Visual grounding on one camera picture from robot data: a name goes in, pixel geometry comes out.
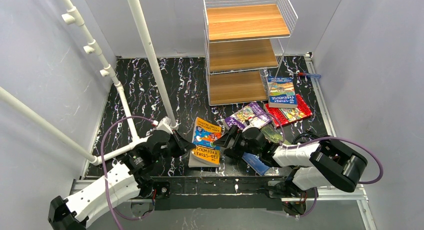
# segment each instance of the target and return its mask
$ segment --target black marble surface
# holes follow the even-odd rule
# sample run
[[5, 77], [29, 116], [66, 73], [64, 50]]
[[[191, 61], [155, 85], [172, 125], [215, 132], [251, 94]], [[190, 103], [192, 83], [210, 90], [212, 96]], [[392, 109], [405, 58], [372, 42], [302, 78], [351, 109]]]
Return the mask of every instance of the black marble surface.
[[[204, 58], [161, 58], [159, 66], [168, 91], [174, 115], [179, 124], [178, 132], [191, 141], [193, 124], [197, 116], [223, 127], [223, 120], [246, 104], [232, 104], [209, 106], [208, 91], [205, 75]], [[303, 56], [286, 56], [281, 65], [279, 76], [288, 76], [285, 71], [307, 72]], [[269, 69], [266, 73], [275, 75], [277, 69]], [[133, 115], [141, 115], [160, 120], [166, 115], [155, 79], [149, 62], [144, 58], [120, 59], [117, 62], [116, 72], [122, 82], [129, 107]], [[309, 79], [298, 77], [295, 80], [295, 91], [299, 93], [313, 112], [313, 116], [284, 127], [286, 138], [291, 141], [294, 136], [311, 129], [318, 135], [326, 135], [326, 128], [318, 106], [317, 98]], [[105, 111], [94, 144], [93, 154], [100, 154], [100, 143], [104, 132], [116, 120], [124, 117], [116, 88], [112, 85], [108, 96]], [[140, 137], [149, 134], [153, 128], [146, 121], [135, 120], [135, 126]], [[105, 152], [127, 145], [131, 141], [129, 128], [126, 122], [119, 124], [117, 129], [107, 137]], [[236, 161], [222, 155], [219, 168], [189, 168], [189, 156], [184, 155], [175, 159], [163, 159], [157, 163], [150, 173], [154, 176], [186, 176], [186, 177], [238, 177], [255, 176], [256, 173], [243, 160]], [[108, 162], [108, 168], [116, 160]], [[270, 169], [268, 176], [286, 176], [289, 169]], [[101, 166], [89, 165], [87, 177], [103, 175]]]

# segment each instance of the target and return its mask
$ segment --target white pvc pipe frame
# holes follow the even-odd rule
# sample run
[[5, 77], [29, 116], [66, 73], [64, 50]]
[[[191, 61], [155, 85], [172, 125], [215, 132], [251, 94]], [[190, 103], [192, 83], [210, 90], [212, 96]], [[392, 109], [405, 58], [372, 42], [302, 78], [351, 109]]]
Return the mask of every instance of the white pvc pipe frame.
[[[100, 48], [99, 44], [97, 44], [96, 40], [91, 35], [90, 31], [87, 29], [84, 20], [80, 13], [78, 12], [77, 8], [72, 4], [71, 0], [63, 0], [66, 7], [67, 7], [67, 13], [62, 15], [63, 20], [66, 24], [72, 24], [75, 23], [78, 25], [81, 30], [83, 31], [86, 39], [87, 39], [87, 46], [84, 46], [84, 50], [87, 54], [95, 53], [100, 62], [103, 65], [103, 69], [100, 71], [101, 75], [104, 76], [110, 76], [113, 84], [117, 88], [117, 91], [119, 93], [119, 97], [121, 99], [121, 103], [123, 105], [123, 109], [125, 112], [125, 116], [129, 117], [131, 116], [131, 111], [128, 106], [124, 89], [122, 87], [121, 82], [118, 80], [115, 70], [112, 68], [112, 66], [108, 63], [105, 56], [102, 53], [102, 49]], [[134, 17], [137, 30], [140, 34], [141, 41], [143, 42], [143, 47], [147, 53], [147, 58], [150, 63], [150, 66], [153, 71], [154, 79], [156, 81], [157, 87], [159, 89], [160, 96], [162, 98], [163, 104], [165, 106], [166, 114], [171, 120], [171, 128], [176, 129], [178, 127], [174, 112], [171, 107], [171, 103], [168, 97], [167, 90], [165, 88], [165, 83], [162, 78], [161, 71], [159, 69], [158, 60], [156, 58], [155, 50], [152, 45], [152, 40], [150, 39], [149, 30], [147, 29], [146, 20], [143, 15], [143, 10], [140, 5], [139, 0], [128, 0], [129, 6], [131, 8], [132, 15]], [[18, 99], [16, 99], [13, 95], [8, 93], [6, 90], [0, 87], [0, 99], [9, 104], [11, 107], [13, 107], [15, 110], [20, 112], [21, 114], [27, 116], [31, 120], [33, 120], [35, 123], [37, 123], [40, 127], [47, 130], [49, 133], [56, 136], [58, 139], [60, 139], [62, 142], [67, 144], [68, 146], [72, 147], [77, 153], [82, 155], [84, 158], [86, 158], [90, 163], [94, 165], [99, 165], [102, 163], [101, 157], [94, 156], [87, 152], [81, 145], [73, 141], [71, 138], [69, 138], [66, 134], [61, 132], [59, 129], [57, 129], [55, 126], [53, 126], [51, 123], [49, 123], [47, 120], [45, 120], [43, 117], [35, 113], [32, 109], [30, 109], [28, 106], [20, 102]], [[104, 159], [109, 160], [111, 158], [114, 158], [120, 154], [123, 154], [131, 149], [133, 149], [137, 144], [141, 142], [145, 142], [147, 138], [140, 138], [137, 135], [137, 130], [134, 125], [133, 119], [128, 119], [128, 125], [129, 130], [132, 136], [132, 142], [122, 148], [116, 149], [115, 151], [112, 151], [111, 153], [105, 154]]]

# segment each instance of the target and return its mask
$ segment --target red book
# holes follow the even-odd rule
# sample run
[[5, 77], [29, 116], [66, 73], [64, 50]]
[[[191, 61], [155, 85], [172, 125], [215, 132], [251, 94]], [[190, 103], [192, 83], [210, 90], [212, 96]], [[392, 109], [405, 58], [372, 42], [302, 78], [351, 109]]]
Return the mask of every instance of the red book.
[[[265, 104], [265, 111], [276, 116], [283, 126], [312, 116], [311, 110], [304, 102], [301, 95], [296, 94], [296, 100], [297, 108], [270, 108], [268, 104]], [[275, 120], [273, 120], [273, 124], [276, 128], [279, 127]]]

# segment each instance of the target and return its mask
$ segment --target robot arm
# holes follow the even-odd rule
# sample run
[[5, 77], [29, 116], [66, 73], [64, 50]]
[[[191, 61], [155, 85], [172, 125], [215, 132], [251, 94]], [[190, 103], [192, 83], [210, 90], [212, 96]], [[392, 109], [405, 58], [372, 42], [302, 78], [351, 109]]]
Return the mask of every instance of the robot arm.
[[[124, 155], [107, 174], [112, 207], [136, 197], [150, 196], [156, 189], [156, 199], [168, 198], [169, 183], [155, 183], [148, 173], [160, 158], [182, 156], [195, 148], [164, 119], [152, 135]], [[50, 203], [48, 221], [54, 230], [85, 230], [96, 219], [109, 211], [106, 200], [105, 177], [66, 198], [58, 196]]]
[[293, 169], [286, 185], [294, 184], [298, 192], [319, 186], [333, 185], [353, 192], [368, 162], [364, 156], [339, 140], [325, 140], [303, 147], [290, 148], [270, 143], [254, 127], [239, 129], [233, 125], [227, 133], [214, 142], [226, 148], [224, 154], [241, 159], [243, 153], [259, 156], [270, 167], [301, 166]]

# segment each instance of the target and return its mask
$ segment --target shelf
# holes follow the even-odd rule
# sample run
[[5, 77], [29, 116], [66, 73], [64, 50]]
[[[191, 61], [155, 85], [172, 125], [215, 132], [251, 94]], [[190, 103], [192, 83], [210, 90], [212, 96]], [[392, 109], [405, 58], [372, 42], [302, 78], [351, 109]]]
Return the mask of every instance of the shelf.
[[210, 72], [278, 67], [269, 39], [209, 44]]
[[267, 100], [259, 71], [210, 75], [210, 105]]
[[276, 4], [208, 8], [206, 12], [210, 42], [290, 35]]

